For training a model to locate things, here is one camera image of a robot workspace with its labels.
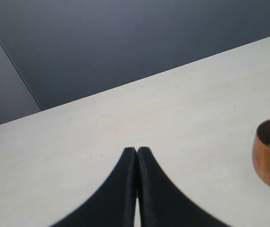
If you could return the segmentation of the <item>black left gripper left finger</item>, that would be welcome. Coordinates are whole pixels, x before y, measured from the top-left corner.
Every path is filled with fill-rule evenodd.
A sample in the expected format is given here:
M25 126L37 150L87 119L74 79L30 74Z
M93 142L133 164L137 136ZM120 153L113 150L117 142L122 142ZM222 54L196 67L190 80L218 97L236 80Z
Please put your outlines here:
M54 227L132 227L138 187L135 148L125 148L112 172L81 206Z

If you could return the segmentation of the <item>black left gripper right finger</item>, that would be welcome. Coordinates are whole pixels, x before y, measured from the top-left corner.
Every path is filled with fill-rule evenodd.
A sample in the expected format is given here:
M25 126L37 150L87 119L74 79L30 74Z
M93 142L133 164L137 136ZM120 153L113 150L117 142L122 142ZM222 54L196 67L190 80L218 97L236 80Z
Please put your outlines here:
M143 227L227 227L200 208L169 179L148 147L137 152L139 210Z

